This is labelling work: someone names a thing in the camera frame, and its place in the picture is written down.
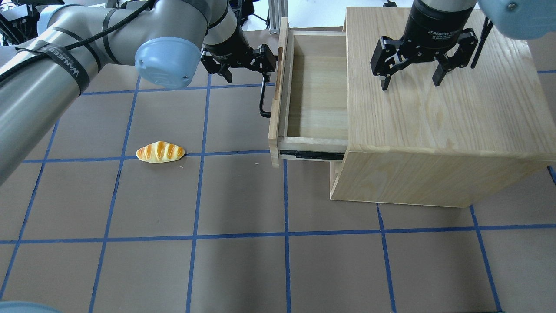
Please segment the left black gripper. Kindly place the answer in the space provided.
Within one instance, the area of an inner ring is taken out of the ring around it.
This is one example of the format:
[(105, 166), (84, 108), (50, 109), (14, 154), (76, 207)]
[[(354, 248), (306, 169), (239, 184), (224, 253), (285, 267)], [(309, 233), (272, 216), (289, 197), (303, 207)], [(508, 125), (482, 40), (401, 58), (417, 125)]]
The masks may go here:
[(264, 81), (276, 71), (277, 57), (268, 44), (252, 49), (235, 15), (221, 15), (209, 24), (200, 61), (206, 71), (232, 83), (232, 68), (243, 67), (262, 74)]

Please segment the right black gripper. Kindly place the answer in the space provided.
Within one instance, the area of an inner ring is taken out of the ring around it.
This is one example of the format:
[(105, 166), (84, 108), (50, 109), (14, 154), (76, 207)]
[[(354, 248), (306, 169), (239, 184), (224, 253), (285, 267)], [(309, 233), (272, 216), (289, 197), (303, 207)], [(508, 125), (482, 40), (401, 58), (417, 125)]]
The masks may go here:
[[(464, 28), (475, 4), (474, 0), (415, 0), (403, 36), (399, 40), (380, 37), (371, 57), (370, 68), (381, 77), (381, 89), (387, 91), (392, 76), (417, 58), (430, 61), (438, 56), (432, 77), (435, 87), (453, 69), (466, 67), (478, 43), (474, 30)], [(444, 54), (455, 44), (452, 56)]]

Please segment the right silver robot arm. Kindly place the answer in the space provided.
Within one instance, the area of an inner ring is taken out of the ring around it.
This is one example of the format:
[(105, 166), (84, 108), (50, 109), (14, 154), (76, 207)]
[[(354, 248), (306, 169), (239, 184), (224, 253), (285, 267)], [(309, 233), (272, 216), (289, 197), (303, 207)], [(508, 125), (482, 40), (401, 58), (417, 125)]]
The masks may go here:
[(437, 61), (439, 86), (456, 68), (475, 68), (491, 30), (514, 40), (541, 38), (556, 29), (553, 0), (415, 0), (401, 38), (378, 39), (370, 60), (381, 88), (409, 65)]

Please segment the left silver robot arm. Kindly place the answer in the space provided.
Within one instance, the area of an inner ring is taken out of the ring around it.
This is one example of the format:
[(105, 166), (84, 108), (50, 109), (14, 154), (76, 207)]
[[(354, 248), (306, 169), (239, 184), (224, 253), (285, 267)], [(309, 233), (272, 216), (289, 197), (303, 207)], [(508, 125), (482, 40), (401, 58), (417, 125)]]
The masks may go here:
[(230, 69), (274, 73), (278, 56), (252, 48), (226, 0), (149, 0), (137, 10), (52, 5), (38, 37), (16, 47), (1, 69), (1, 182), (108, 64), (135, 66), (167, 89), (189, 85), (201, 62), (232, 81)]

